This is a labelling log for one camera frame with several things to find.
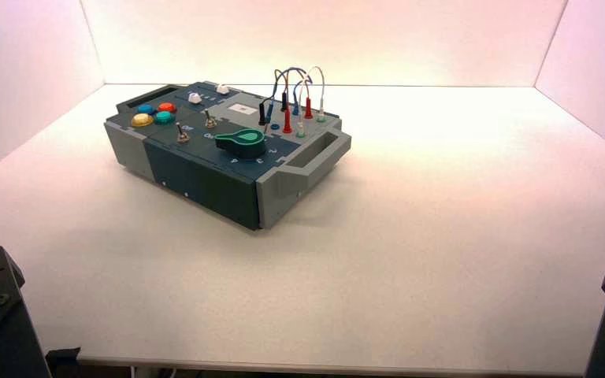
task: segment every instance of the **yellow button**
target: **yellow button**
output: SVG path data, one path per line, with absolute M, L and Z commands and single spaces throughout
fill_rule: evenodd
M 141 128 L 142 126 L 147 126 L 152 122 L 154 122 L 154 118 L 151 115 L 147 113 L 138 113 L 133 116 L 133 119 L 131 120 L 131 126 L 133 126 L 134 128 Z

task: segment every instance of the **white table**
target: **white table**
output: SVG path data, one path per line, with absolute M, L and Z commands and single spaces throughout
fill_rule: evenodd
M 536 90 L 327 88 L 351 150 L 251 232 L 117 164 L 102 123 L 151 89 L 105 86 L 0 161 L 0 245 L 45 350 L 224 369 L 585 368 L 605 301 L 605 142 Z

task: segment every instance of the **blue button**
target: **blue button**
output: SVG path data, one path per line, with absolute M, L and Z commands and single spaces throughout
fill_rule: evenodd
M 146 113 L 146 114 L 152 115 L 152 114 L 156 113 L 156 111 L 154 110 L 154 107 L 152 105 L 145 104 L 145 105 L 138 106 L 138 113 Z
M 154 121 L 157 124 L 169 124 L 175 120 L 175 116 L 170 112 L 158 112 Z

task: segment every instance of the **dark green panel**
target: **dark green panel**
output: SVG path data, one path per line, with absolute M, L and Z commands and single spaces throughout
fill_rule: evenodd
M 207 161 L 145 139 L 154 181 L 241 225 L 258 228 L 254 180 L 217 170 Z

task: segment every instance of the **red connector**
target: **red connector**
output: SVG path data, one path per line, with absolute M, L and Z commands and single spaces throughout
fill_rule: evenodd
M 291 111 L 286 107 L 284 111 L 284 130 L 282 130 L 284 134 L 291 134 L 293 129 L 291 128 Z
M 305 100 L 305 118 L 308 120 L 314 118 L 312 115 L 312 102 L 309 97 Z

